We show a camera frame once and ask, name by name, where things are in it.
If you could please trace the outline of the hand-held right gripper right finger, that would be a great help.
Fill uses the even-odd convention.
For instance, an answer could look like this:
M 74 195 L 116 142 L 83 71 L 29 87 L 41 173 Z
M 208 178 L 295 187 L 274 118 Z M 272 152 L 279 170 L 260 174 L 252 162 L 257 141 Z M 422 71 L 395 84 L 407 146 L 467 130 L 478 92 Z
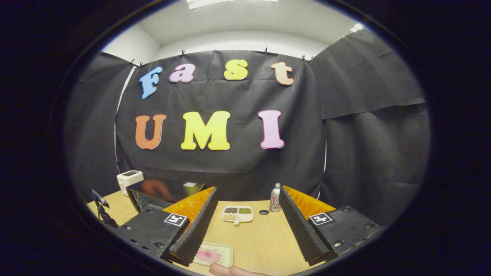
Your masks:
M 337 209 L 288 186 L 281 186 L 279 204 L 310 265 L 337 258 L 382 229 L 353 207 Z

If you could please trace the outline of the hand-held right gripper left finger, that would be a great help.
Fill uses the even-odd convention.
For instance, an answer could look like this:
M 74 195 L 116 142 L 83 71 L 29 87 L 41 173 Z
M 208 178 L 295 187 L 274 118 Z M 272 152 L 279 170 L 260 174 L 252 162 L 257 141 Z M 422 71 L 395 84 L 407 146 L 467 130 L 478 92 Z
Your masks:
M 166 208 L 149 203 L 115 234 L 142 253 L 189 266 L 201 246 L 218 204 L 209 187 Z

